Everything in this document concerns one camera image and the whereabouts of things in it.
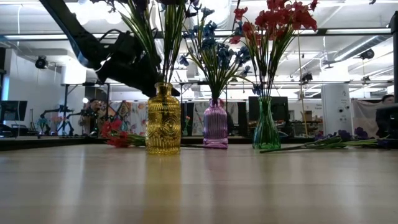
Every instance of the camera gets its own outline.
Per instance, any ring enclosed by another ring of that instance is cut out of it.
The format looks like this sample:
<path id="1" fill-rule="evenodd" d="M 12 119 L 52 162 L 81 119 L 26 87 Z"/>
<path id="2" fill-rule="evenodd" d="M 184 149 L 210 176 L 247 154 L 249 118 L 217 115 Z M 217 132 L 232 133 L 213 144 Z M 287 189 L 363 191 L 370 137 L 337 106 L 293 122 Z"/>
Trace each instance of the camera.
<path id="1" fill-rule="evenodd" d="M 36 68 L 46 69 L 49 67 L 49 62 L 46 60 L 46 56 L 39 56 L 35 63 Z"/>

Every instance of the computer monitor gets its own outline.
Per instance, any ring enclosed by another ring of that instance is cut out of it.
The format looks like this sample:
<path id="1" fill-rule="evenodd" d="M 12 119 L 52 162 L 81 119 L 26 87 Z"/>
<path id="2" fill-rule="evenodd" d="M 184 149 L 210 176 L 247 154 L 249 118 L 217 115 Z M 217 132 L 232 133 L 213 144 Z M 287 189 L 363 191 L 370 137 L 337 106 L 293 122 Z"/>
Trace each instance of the computer monitor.
<path id="1" fill-rule="evenodd" d="M 27 101 L 0 101 L 0 121 L 25 120 Z"/>
<path id="2" fill-rule="evenodd" d="M 273 96 L 271 99 L 271 112 L 274 121 L 289 121 L 289 107 L 287 97 Z M 259 119 L 260 104 L 258 96 L 249 97 L 249 120 L 257 121 Z"/>

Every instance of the embossed vase pattern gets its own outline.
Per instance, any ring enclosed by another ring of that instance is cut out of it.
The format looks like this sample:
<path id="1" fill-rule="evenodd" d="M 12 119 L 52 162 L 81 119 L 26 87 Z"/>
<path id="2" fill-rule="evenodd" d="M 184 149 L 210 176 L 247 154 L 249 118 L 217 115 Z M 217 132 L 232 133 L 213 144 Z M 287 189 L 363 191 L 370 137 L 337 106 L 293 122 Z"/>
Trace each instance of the embossed vase pattern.
<path id="1" fill-rule="evenodd" d="M 148 100 L 146 151 L 148 154 L 180 153 L 181 107 L 172 97 L 172 85 L 156 83 L 157 94 Z"/>
<path id="2" fill-rule="evenodd" d="M 203 115 L 203 144 L 221 149 L 228 148 L 228 115 L 220 106 L 220 100 L 210 100 Z"/>
<path id="3" fill-rule="evenodd" d="M 259 97 L 260 117 L 253 136 L 253 149 L 280 149 L 279 132 L 272 119 L 271 97 Z"/>

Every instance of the ceiling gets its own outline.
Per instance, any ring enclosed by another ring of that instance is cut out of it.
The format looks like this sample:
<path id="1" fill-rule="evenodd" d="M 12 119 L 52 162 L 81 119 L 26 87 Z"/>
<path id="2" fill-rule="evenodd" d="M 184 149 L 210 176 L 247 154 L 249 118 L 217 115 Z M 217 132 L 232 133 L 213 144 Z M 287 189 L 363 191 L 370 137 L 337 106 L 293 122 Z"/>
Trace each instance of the ceiling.
<path id="1" fill-rule="evenodd" d="M 68 1 L 68 7 L 76 11 L 80 5 L 76 2 Z M 369 27 L 383 27 L 389 23 L 391 16 L 395 11 L 398 11 L 398 1 L 388 0 L 377 0 L 375 4 L 369 5 L 368 0 L 320 0 L 317 10 L 314 13 L 314 18 L 317 20 L 318 27 L 320 28 L 369 28 Z M 233 10 L 236 8 L 236 1 L 231 0 L 219 0 L 216 4 L 212 0 L 202 0 L 202 3 L 208 7 L 220 7 L 223 3 L 229 7 L 228 11 L 222 11 L 222 15 L 219 13 L 213 14 L 212 18 L 216 21 L 223 21 L 225 23 L 225 29 L 231 29 L 233 25 Z M 249 10 L 246 13 L 246 17 L 249 20 L 254 20 L 260 10 L 266 9 L 265 0 L 252 0 L 252 1 L 241 1 L 240 7 L 248 7 Z M 85 13 L 95 14 L 98 13 L 95 9 L 85 9 Z M 98 17 L 88 21 L 83 27 L 92 33 L 105 33 L 110 29 L 127 30 L 127 27 L 122 23 L 110 24 L 107 20 L 103 19 L 104 16 L 99 15 Z M 59 26 L 55 23 L 48 12 L 38 4 L 29 5 L 2 5 L 0 4 L 0 35 L 1 34 L 61 34 L 62 31 Z M 286 82 L 299 80 L 300 76 L 300 64 L 302 65 L 302 72 L 311 72 L 314 80 L 360 80 L 365 75 L 372 75 L 371 80 L 391 80 L 393 59 L 392 59 L 392 39 L 388 39 L 380 44 L 372 47 L 375 52 L 375 56 L 371 60 L 365 60 L 364 62 L 357 58 L 349 58 L 340 63 L 334 63 L 331 70 L 325 70 L 326 65 L 323 65 L 324 60 L 330 60 L 336 52 L 346 48 L 353 42 L 361 39 L 361 36 L 327 36 L 327 37 L 300 37 L 300 48 L 298 45 L 298 39 L 296 38 L 290 44 L 286 50 L 285 57 L 281 60 L 279 69 L 277 71 L 277 82 Z M 0 45 L 15 48 L 16 42 L 0 42 Z M 234 49 L 238 49 L 238 45 L 232 46 Z M 60 50 L 66 50 L 66 55 L 73 57 L 72 49 L 69 42 L 67 41 L 27 41 L 19 42 L 19 48 L 23 54 L 28 56 L 36 56 L 37 50 L 47 50 L 51 55 L 52 52 L 60 52 Z M 181 53 L 186 51 L 185 44 L 182 44 L 180 49 Z M 51 57 L 53 62 L 62 63 L 65 60 L 65 55 L 53 55 Z M 194 78 L 200 77 L 198 72 L 189 66 L 188 70 L 179 71 L 180 80 L 176 82 L 186 82 L 194 80 Z M 94 72 L 88 73 L 88 78 L 95 78 Z M 249 76 L 249 79 L 254 80 L 254 76 Z M 382 91 L 391 84 L 378 84 L 372 87 L 366 88 L 366 91 Z M 240 88 L 240 90 L 231 90 L 229 94 L 233 94 L 234 98 L 242 98 L 242 88 L 250 89 L 248 84 L 229 86 L 232 88 Z M 287 85 L 277 85 L 278 89 L 286 89 Z M 291 86 L 290 93 L 296 92 L 299 86 Z M 307 85 L 305 88 L 309 89 L 309 92 L 316 93 L 319 91 L 320 86 Z M 352 86 L 353 89 L 361 88 L 359 86 Z M 112 91 L 131 91 L 130 88 L 118 86 L 114 87 Z M 209 92 L 207 89 L 198 86 L 191 86 L 190 90 L 193 92 L 197 91 L 198 96 L 208 96 Z"/>

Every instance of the flower lying on table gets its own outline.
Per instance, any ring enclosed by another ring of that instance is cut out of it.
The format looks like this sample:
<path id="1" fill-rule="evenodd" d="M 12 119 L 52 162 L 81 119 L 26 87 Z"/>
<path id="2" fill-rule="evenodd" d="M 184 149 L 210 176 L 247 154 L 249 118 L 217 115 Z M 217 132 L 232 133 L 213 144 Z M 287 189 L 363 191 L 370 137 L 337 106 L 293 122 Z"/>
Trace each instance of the flower lying on table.
<path id="1" fill-rule="evenodd" d="M 345 130 L 339 130 L 338 133 L 328 134 L 327 136 L 323 136 L 319 134 L 315 136 L 314 142 L 309 142 L 303 144 L 301 146 L 294 147 L 286 147 L 282 149 L 271 149 L 271 150 L 263 150 L 260 153 L 266 152 L 276 152 L 276 151 L 290 151 L 290 150 L 299 150 L 299 149 L 342 149 L 347 146 L 356 146 L 356 147 L 389 147 L 389 144 L 393 139 L 375 139 L 368 138 L 368 134 L 364 131 L 363 128 L 358 127 L 354 131 L 355 135 L 351 135 L 349 132 Z"/>
<path id="2" fill-rule="evenodd" d="M 127 131 L 120 131 L 122 121 L 116 119 L 112 122 L 106 121 L 102 128 L 101 135 L 109 140 L 106 142 L 109 145 L 116 147 L 145 146 L 145 136 L 128 133 Z"/>

